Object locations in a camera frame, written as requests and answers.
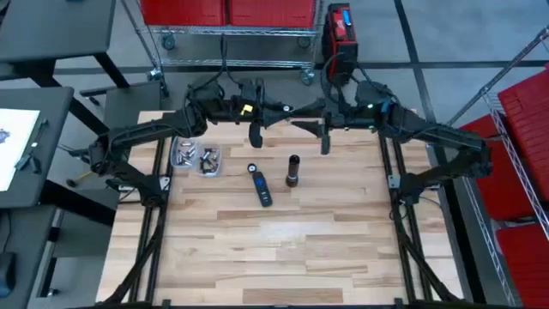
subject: wooden table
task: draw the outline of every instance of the wooden table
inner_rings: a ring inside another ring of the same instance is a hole
[[[140,121],[160,116],[142,112]],[[247,125],[210,125],[197,140],[222,145],[221,177],[175,171],[154,303],[392,304],[395,297],[406,299],[377,135],[333,131],[329,156],[320,155],[314,136],[287,123],[265,130],[261,149],[252,148],[247,136]],[[130,162],[151,173],[155,147],[151,142],[134,148]],[[403,153],[409,172],[429,168],[422,142],[403,145]],[[284,179],[294,154],[301,157],[299,186],[290,189]],[[270,208],[263,209],[257,199],[246,171],[251,162],[268,181]],[[437,200],[433,192],[424,196]],[[112,293],[134,263],[143,211],[139,204],[119,207],[98,300]],[[429,264],[461,297],[441,209],[421,200],[416,213]],[[147,275],[146,270],[140,300]],[[417,270],[414,277],[419,286]]]

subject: white paper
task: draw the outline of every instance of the white paper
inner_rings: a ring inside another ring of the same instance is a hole
[[[0,191],[7,191],[40,111],[0,108]]]

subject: yellow tag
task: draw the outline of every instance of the yellow tag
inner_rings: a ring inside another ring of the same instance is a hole
[[[242,109],[242,112],[240,112],[240,116],[244,116],[244,113],[245,112],[252,112],[254,110],[254,107],[253,106],[249,106],[249,105],[245,105],[244,108]]]

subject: computer mouse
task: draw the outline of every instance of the computer mouse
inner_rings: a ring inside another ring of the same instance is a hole
[[[15,287],[15,253],[0,253],[0,298],[8,297]]]

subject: gray floor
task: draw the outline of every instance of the gray floor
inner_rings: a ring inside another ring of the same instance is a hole
[[[359,61],[381,63],[410,60],[393,1],[347,1],[353,7],[353,18],[359,36]],[[549,6],[546,0],[403,0],[403,4],[412,28],[419,60],[422,62],[510,60],[549,21]],[[293,59],[304,59],[307,56],[295,45],[294,39],[268,38],[268,40],[273,43],[260,49],[258,45],[260,42],[267,42],[265,38],[230,38],[230,56],[251,59],[272,59],[284,54],[292,55]],[[160,53],[163,57],[218,58],[218,50],[217,38],[193,36],[178,38],[176,51],[169,53],[160,51]],[[120,3],[117,5],[109,54],[120,67],[150,66],[147,54]],[[538,47],[528,57],[528,59],[548,58],[549,53],[543,46]],[[57,63],[58,69],[97,67],[97,63],[92,58],[67,59]],[[506,88],[542,70],[541,67],[515,69],[496,86],[496,90]],[[368,72],[372,79],[387,83],[404,105],[418,110],[423,115],[419,90],[412,70],[368,70]],[[424,70],[437,120],[443,122],[450,119],[497,72],[498,69]],[[181,106],[185,85],[202,75],[204,74],[167,74],[166,80],[172,96],[163,103],[163,107],[174,109]],[[295,71],[247,72],[234,75],[236,77],[262,76],[265,78],[268,93],[273,98],[296,106],[312,102],[321,94],[318,82],[309,88],[305,87],[299,82],[298,73]],[[146,79],[143,73],[125,76],[130,82],[142,82]],[[112,82],[103,74],[60,75],[56,78],[63,85],[74,87],[77,91],[112,85]],[[228,93],[236,91],[236,88],[227,80],[222,82],[227,85]],[[0,88],[29,87],[36,87],[36,85],[29,80],[0,83]],[[353,86],[349,86],[346,93],[351,98]],[[93,106],[90,102],[86,104],[92,112],[99,117],[104,117],[103,107]],[[479,102],[460,118],[456,125],[466,124],[486,114],[486,107]],[[69,116],[61,143],[73,148],[82,148],[93,139],[94,134],[90,130]],[[67,178],[74,178],[86,171],[87,167],[84,164],[59,151],[56,153],[49,178],[64,184]],[[100,179],[90,178],[86,179],[81,187],[100,189],[104,188],[104,183]],[[82,228],[97,230],[97,227],[88,227],[83,223]],[[96,239],[97,242],[94,242],[98,250],[89,252],[85,257],[65,258],[59,262],[54,286],[57,285],[55,288],[59,288],[67,297],[59,296],[48,301],[32,301],[29,307],[59,308],[92,304],[100,279],[98,274],[102,270],[105,245],[108,242],[108,233],[101,233],[101,235]],[[504,300],[498,296],[491,301],[504,303]]]

